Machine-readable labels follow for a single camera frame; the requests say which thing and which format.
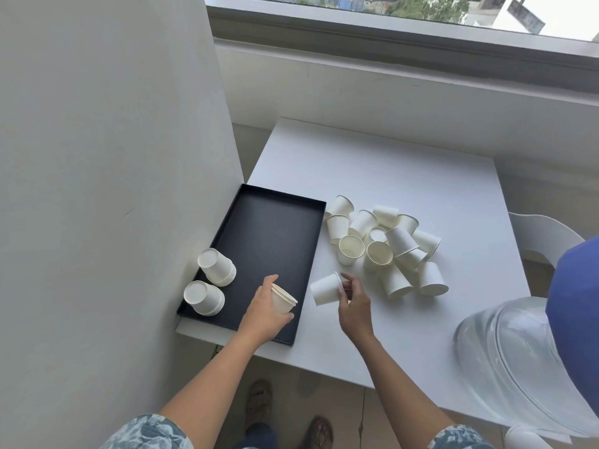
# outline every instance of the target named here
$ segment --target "person's left hand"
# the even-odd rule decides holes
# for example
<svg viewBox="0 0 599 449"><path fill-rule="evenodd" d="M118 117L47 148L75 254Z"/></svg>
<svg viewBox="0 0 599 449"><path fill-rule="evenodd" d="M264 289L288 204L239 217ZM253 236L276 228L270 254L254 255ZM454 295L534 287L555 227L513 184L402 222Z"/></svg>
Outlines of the person's left hand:
<svg viewBox="0 0 599 449"><path fill-rule="evenodd" d="M292 313L278 314L274 310L271 293L273 282L278 277L274 274L264 278L237 330L240 336L254 343L256 348L273 339L294 318Z"/></svg>

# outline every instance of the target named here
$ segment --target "floral sleeve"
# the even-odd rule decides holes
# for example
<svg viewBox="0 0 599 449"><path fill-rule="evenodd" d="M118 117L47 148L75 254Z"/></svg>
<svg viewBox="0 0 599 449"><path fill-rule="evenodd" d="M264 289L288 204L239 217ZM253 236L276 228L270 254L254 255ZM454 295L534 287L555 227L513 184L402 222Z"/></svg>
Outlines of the floral sleeve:
<svg viewBox="0 0 599 449"><path fill-rule="evenodd" d="M428 449L493 449L493 446L474 429L457 425L441 430Z"/></svg>
<svg viewBox="0 0 599 449"><path fill-rule="evenodd" d="M138 416L125 424L100 449L193 449L177 425L157 414Z"/></svg>

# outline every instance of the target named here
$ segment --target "tree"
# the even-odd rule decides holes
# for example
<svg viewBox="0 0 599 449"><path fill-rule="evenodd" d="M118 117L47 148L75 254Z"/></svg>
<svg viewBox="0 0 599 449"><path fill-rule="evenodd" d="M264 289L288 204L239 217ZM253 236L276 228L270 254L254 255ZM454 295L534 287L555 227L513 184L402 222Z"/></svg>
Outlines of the tree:
<svg viewBox="0 0 599 449"><path fill-rule="evenodd" d="M399 0L387 8L395 17L448 23L460 23L467 13L466 0Z"/></svg>

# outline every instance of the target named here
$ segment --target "pant leg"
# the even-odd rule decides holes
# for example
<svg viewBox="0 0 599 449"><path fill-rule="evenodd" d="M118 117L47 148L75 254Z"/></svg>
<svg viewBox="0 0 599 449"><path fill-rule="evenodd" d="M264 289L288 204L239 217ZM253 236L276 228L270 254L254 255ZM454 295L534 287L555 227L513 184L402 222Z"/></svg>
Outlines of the pant leg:
<svg viewBox="0 0 599 449"><path fill-rule="evenodd" d="M232 449L255 447L258 449L279 449L277 434L264 422L256 422L246 430L246 437Z"/></svg>

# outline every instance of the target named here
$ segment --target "white table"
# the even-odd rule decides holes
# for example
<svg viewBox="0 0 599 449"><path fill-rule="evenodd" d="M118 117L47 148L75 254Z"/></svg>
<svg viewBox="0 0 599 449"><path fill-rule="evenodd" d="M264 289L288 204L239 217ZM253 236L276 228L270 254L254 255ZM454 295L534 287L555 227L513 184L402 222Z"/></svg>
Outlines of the white table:
<svg viewBox="0 0 599 449"><path fill-rule="evenodd" d="M356 210L397 206L441 236L433 259L450 288L443 296L388 301L361 262L337 263L324 226L310 283L333 271L358 274L372 299L376 335L418 386L441 407L498 422L465 390L452 352L453 332L465 317L529 295L492 159L281 119L249 184L326 202L343 194ZM256 354L373 386L341 332L336 305L317 308L308 289L299 323L293 347L269 342ZM220 345L233 334L187 318L177 332Z"/></svg>

